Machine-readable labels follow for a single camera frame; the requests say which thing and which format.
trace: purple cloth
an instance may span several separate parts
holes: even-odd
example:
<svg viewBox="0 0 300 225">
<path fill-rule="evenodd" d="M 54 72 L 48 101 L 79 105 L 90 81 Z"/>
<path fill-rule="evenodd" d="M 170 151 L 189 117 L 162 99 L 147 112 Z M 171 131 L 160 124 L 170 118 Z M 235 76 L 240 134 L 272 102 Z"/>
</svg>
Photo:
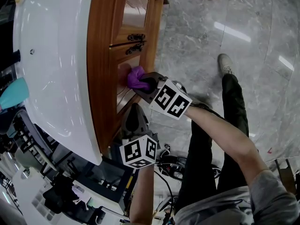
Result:
<svg viewBox="0 0 300 225">
<path fill-rule="evenodd" d="M 141 66 L 134 67 L 127 76 L 127 86 L 130 89 L 144 89 L 150 90 L 150 85 L 146 82 L 141 82 L 141 77 L 145 74 Z"/>
</svg>

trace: black and white pattern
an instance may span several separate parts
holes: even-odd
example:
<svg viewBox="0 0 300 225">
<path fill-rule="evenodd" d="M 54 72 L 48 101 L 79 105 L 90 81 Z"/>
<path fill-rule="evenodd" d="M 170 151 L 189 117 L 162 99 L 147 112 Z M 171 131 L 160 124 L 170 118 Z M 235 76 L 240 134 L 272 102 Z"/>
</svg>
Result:
<svg viewBox="0 0 300 225">
<path fill-rule="evenodd" d="M 155 102 L 162 108 L 166 109 L 171 100 L 176 95 L 176 92 L 169 88 L 167 85 L 163 86 L 158 96 L 155 98 Z"/>
<path fill-rule="evenodd" d="M 137 140 L 125 145 L 124 153 L 126 162 L 141 157 L 142 155 L 139 141 Z"/>
<path fill-rule="evenodd" d="M 147 139 L 147 148 L 146 148 L 146 156 L 155 160 L 155 152 L 156 152 L 156 143 Z"/>
<path fill-rule="evenodd" d="M 187 101 L 185 98 L 182 96 L 178 96 L 173 103 L 173 105 L 169 108 L 168 112 L 169 114 L 175 116 L 175 117 L 180 117 L 183 111 L 186 109 L 188 106 L 189 101 Z"/>
<path fill-rule="evenodd" d="M 141 167 L 145 167 L 149 164 L 151 164 L 151 162 L 149 162 L 147 160 L 144 160 L 144 159 L 141 159 L 140 161 L 136 161 L 136 162 L 131 163 L 129 165 L 132 166 L 132 167 L 135 167 L 135 168 L 141 168 Z"/>
</svg>

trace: tiled floor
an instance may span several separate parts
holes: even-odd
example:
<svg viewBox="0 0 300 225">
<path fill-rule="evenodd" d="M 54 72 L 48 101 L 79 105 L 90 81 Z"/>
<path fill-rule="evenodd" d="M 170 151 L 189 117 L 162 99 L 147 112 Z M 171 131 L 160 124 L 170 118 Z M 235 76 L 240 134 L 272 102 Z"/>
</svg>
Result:
<svg viewBox="0 0 300 225">
<path fill-rule="evenodd" d="M 169 1 L 156 70 L 181 81 L 189 93 L 208 97 L 223 115 L 217 56 L 227 53 L 243 88 L 250 138 L 263 159 L 300 155 L 300 0 Z M 161 144 L 188 151 L 189 119 L 147 114 Z M 214 146 L 213 153 L 221 166 L 222 151 Z M 297 162 L 300 157 L 291 159 L 294 170 Z"/>
</svg>

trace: person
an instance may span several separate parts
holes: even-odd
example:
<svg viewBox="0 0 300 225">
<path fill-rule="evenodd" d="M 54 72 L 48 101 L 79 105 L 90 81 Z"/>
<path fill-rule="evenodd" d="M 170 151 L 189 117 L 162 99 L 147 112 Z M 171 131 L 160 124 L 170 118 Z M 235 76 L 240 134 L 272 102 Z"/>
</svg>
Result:
<svg viewBox="0 0 300 225">
<path fill-rule="evenodd" d="M 192 137 L 185 173 L 175 203 L 177 225 L 293 224 L 297 201 L 273 175 L 249 139 L 241 86 L 226 54 L 218 57 L 223 78 L 225 121 L 205 109 L 190 106 Z M 211 169 L 212 139 L 225 152 L 216 188 Z M 154 166 L 140 169 L 130 208 L 132 224 L 152 223 Z"/>
</svg>

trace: turquoise plastic object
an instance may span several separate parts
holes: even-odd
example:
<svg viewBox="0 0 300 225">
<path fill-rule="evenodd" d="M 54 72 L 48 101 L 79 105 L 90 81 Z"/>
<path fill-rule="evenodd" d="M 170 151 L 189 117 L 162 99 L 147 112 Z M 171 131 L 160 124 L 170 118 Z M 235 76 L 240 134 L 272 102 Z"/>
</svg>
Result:
<svg viewBox="0 0 300 225">
<path fill-rule="evenodd" d="M 13 81 L 2 93 L 0 97 L 0 106 L 7 109 L 24 101 L 29 97 L 29 91 L 24 78 L 18 78 Z"/>
</svg>

